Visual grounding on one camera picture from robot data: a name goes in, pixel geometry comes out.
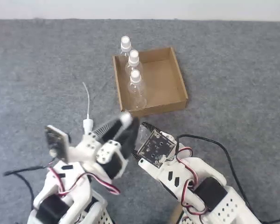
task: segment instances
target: plastic bottle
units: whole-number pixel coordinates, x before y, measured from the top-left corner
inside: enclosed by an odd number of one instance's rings
[[[145,84],[138,70],[131,71],[128,91],[130,110],[141,109],[147,105]]]
[[[129,53],[132,49],[131,41],[128,36],[123,36],[121,38],[121,44],[120,44],[120,55],[126,57],[126,62],[129,58]]]
[[[138,70],[140,72],[140,74],[143,75],[143,66],[142,63],[139,60],[139,53],[136,50],[131,50],[130,51],[130,55],[129,55],[129,60],[126,63],[126,74],[128,76],[131,75],[131,71],[133,70]]]

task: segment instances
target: cardboard box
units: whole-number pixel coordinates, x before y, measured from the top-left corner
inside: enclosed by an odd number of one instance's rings
[[[188,94],[182,79],[173,48],[162,48],[139,52],[143,64],[142,78],[146,84],[147,106],[128,110],[133,116],[146,116],[186,107]],[[121,111],[129,108],[129,77],[125,72],[123,56],[113,56],[115,78]]]

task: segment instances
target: bottle cap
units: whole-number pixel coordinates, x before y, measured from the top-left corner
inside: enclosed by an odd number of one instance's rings
[[[130,79],[131,79],[131,83],[133,83],[133,84],[139,83],[141,81],[140,72],[136,69],[132,70]]]
[[[123,36],[121,38],[120,48],[124,52],[129,52],[132,49],[130,38],[128,36]]]
[[[129,65],[135,67],[139,64],[139,53],[136,50],[131,50],[129,56]]]

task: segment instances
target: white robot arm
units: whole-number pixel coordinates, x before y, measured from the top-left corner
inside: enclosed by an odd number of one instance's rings
[[[122,176],[134,148],[139,120],[122,113],[71,147],[69,137],[45,128],[50,155],[60,159],[48,167],[45,184],[34,200],[28,224],[113,224],[106,200],[91,188],[95,179],[107,190],[120,191],[112,180]]]
[[[192,156],[192,149],[175,139],[153,131],[138,151],[138,164],[183,206],[181,224],[261,224],[224,176],[203,160]]]

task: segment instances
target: circuit board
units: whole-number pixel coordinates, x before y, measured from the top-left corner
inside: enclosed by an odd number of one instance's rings
[[[54,149],[57,158],[66,162],[69,147],[68,135],[51,125],[45,127],[45,134],[49,149]]]
[[[168,157],[174,147],[175,143],[160,132],[153,130],[146,142],[139,149],[138,155],[157,168],[160,168],[163,164],[161,159]]]

